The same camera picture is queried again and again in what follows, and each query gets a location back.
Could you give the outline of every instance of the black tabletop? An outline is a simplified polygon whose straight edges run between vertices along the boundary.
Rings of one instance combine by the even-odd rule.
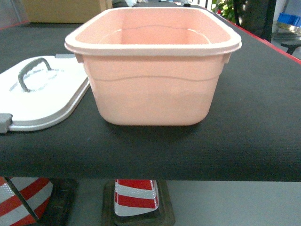
[[[0,31],[0,73],[68,53],[78,24]],[[225,65],[210,112],[193,126],[116,126],[87,91],[63,122],[0,135],[0,175],[56,178],[301,181],[301,65],[230,25],[241,50]]]

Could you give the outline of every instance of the gray handle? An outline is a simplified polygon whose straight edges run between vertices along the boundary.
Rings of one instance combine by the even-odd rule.
[[[47,62],[46,59],[44,58],[38,58],[38,59],[35,59],[33,61],[31,61],[28,65],[26,65],[19,73],[19,83],[22,87],[22,89],[25,91],[25,92],[30,92],[30,90],[27,88],[27,86],[25,85],[24,83],[24,75],[26,75],[28,72],[30,72],[34,67],[38,66],[40,63],[45,63],[47,69],[49,71],[51,71],[51,67],[49,65],[49,63]]]

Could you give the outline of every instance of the reflective stripe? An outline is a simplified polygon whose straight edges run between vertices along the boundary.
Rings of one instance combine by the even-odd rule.
[[[32,198],[36,193],[42,190],[49,183],[49,179],[39,178],[34,181],[31,185],[27,186],[20,191],[20,194],[25,200]]]
[[[156,209],[149,209],[149,208],[135,208],[135,207],[128,207],[128,206],[121,206],[115,202],[114,205],[115,213],[120,217],[129,217],[135,216],[138,214],[149,213],[155,211]]]
[[[47,198],[50,197],[52,187],[52,183],[49,182],[42,190],[36,193],[32,198],[27,200],[27,203],[32,210],[38,208]]]
[[[4,179],[4,177],[0,177],[0,186],[2,186],[3,184],[6,184],[6,180]]]
[[[2,186],[0,186],[0,203],[6,201],[14,195],[15,193],[10,189],[8,184],[3,184]]]
[[[0,203],[0,217],[14,210],[15,208],[23,205],[19,198],[14,195],[9,199],[6,199],[4,202]]]
[[[155,209],[155,201],[153,199],[134,198],[115,193],[115,202],[121,206],[151,208]]]
[[[116,180],[118,184],[144,190],[151,190],[150,180]]]
[[[154,199],[156,197],[156,190],[131,188],[117,183],[115,183],[115,192],[120,195],[131,196],[134,198]]]
[[[31,185],[37,179],[39,179],[39,178],[18,178],[18,177],[16,177],[16,178],[11,178],[10,180],[14,184],[16,189],[18,189],[18,191],[21,191],[24,188]]]
[[[4,226],[11,225],[11,224],[23,219],[27,215],[29,215],[29,212],[23,205],[21,205],[15,209],[13,209],[9,213],[3,215],[2,217],[0,217],[0,225],[1,226],[2,225],[4,225]]]
[[[24,226],[24,225],[33,224],[33,223],[36,223],[35,219],[32,217],[32,215],[27,215],[26,217],[15,222],[11,226]]]
[[[47,198],[38,208],[34,210],[37,217],[40,219],[43,216],[43,213],[49,203],[50,197]]]

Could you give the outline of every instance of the pink plastic container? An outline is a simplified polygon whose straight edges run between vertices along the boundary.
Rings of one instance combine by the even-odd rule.
[[[66,37],[101,116],[118,125],[191,125],[206,117],[241,38],[206,10],[118,8]]]

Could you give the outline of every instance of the gray latch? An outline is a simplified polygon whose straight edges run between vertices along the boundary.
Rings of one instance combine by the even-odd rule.
[[[11,114],[0,113],[0,133],[7,133],[9,126],[12,123]]]

